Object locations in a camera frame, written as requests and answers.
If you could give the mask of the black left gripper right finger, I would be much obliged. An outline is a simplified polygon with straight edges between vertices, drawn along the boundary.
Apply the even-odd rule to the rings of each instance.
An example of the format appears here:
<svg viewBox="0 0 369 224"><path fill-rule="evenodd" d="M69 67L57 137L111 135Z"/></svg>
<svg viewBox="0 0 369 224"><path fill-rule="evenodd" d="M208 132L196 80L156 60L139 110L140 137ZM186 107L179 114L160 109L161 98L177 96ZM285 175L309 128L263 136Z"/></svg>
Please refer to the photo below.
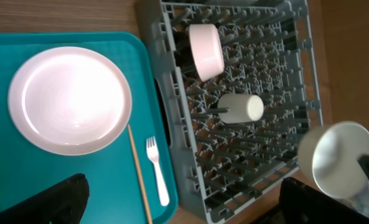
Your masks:
<svg viewBox="0 0 369 224"><path fill-rule="evenodd" d="M279 203L252 224L369 224L369 218L293 178L281 182Z"/></svg>

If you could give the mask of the pale green cup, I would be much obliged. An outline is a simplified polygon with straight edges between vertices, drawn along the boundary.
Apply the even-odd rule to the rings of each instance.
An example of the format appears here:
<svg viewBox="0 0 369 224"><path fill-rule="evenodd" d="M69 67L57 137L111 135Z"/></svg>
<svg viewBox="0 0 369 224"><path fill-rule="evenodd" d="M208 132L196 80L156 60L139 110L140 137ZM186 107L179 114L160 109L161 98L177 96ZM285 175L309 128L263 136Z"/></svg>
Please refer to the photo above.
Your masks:
<svg viewBox="0 0 369 224"><path fill-rule="evenodd" d="M227 124L258 121L264 113L264 103L257 95L228 93L219 99L218 108L228 108L228 112L219 113Z"/></svg>

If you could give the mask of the pale green bowl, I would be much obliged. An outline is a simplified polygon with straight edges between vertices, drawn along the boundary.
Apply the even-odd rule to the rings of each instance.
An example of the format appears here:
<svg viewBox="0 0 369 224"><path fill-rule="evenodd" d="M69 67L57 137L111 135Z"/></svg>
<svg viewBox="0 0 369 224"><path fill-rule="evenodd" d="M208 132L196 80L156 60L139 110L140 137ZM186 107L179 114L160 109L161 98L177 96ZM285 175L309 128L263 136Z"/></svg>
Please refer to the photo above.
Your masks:
<svg viewBox="0 0 369 224"><path fill-rule="evenodd" d="M301 172L324 194L350 198L367 188L358 163L369 156L369 131L354 121L319 126L308 131L297 147Z"/></svg>

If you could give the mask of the pink plate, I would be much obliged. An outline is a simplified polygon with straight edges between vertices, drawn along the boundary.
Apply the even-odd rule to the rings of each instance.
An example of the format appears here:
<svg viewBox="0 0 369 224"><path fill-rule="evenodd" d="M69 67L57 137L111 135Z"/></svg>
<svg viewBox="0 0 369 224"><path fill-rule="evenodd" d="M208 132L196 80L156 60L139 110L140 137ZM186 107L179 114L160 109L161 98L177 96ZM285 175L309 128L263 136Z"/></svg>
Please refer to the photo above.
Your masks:
<svg viewBox="0 0 369 224"><path fill-rule="evenodd" d="M109 146L133 110L124 73L83 47L55 47L27 59L11 80L7 104L15 127L29 142L64 156Z"/></svg>

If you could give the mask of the pink bowl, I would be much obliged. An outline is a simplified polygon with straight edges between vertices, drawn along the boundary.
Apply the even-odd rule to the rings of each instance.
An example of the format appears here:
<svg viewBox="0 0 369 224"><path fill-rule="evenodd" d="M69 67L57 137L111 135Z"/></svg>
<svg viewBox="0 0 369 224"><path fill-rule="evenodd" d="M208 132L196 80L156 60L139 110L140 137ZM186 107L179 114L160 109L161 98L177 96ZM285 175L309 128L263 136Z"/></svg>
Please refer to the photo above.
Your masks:
<svg viewBox="0 0 369 224"><path fill-rule="evenodd" d="M189 26L190 48L196 71L205 82L225 69L222 45L218 29L213 24L191 24Z"/></svg>

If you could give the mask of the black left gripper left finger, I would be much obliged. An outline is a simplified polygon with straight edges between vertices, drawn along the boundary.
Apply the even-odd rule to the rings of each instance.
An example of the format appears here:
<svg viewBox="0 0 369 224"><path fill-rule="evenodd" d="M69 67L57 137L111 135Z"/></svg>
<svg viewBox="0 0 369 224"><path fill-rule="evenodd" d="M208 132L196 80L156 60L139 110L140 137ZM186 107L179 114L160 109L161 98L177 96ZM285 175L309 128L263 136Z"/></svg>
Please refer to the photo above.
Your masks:
<svg viewBox="0 0 369 224"><path fill-rule="evenodd" d="M0 212L0 223L79 224L89 196L85 175L77 173Z"/></svg>

